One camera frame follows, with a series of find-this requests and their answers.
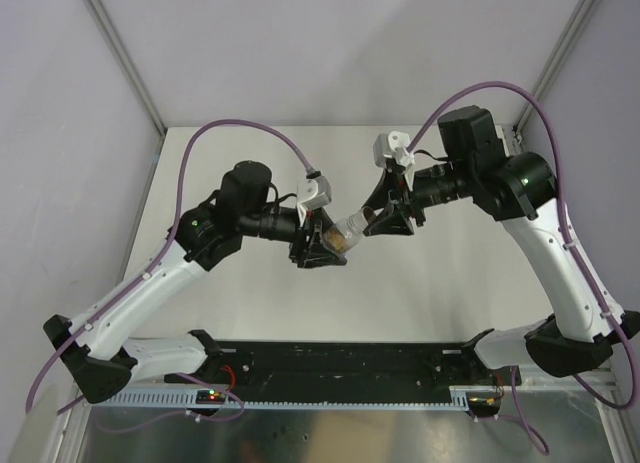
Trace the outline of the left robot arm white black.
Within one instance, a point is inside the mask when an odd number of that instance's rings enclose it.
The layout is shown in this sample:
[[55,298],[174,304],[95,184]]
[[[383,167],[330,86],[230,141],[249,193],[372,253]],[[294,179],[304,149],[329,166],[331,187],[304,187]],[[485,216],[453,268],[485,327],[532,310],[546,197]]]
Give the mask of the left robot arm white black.
[[267,197],[274,190],[264,164],[243,161],[222,178],[219,189],[185,212],[165,243],[133,277],[100,302],[73,317],[51,317],[44,331],[91,404],[104,402],[128,384],[162,377],[212,383],[223,352],[204,330],[176,338],[137,339],[133,332],[166,301],[238,252],[245,237],[285,242],[299,268],[342,266],[345,257],[321,240],[332,222],[327,179],[314,172],[297,189],[296,206],[282,208]]

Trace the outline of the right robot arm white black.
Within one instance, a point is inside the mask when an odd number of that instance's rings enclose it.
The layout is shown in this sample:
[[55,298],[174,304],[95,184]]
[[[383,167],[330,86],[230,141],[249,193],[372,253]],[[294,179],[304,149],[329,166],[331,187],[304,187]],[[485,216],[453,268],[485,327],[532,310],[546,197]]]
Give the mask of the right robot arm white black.
[[478,106],[446,113],[438,130],[446,156],[423,170],[414,168],[408,134],[378,136],[373,154],[383,174],[365,202],[378,214],[365,235],[411,235],[425,223],[425,209],[470,198],[518,244],[552,313],[530,326],[475,337],[473,352],[461,361],[464,376],[483,384],[507,366],[535,364],[558,378],[600,367],[620,341],[613,326],[632,338],[639,314],[611,297],[600,307],[564,239],[569,220],[559,215],[558,183],[549,164],[532,152],[508,155],[491,113]]

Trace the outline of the amber pill bottle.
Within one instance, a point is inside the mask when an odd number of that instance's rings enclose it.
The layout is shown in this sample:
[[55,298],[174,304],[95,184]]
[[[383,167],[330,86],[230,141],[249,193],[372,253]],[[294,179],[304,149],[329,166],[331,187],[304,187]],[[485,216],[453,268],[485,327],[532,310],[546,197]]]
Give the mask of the amber pill bottle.
[[374,218],[375,212],[363,207],[326,230],[322,235],[323,242],[337,253],[345,254],[359,242]]

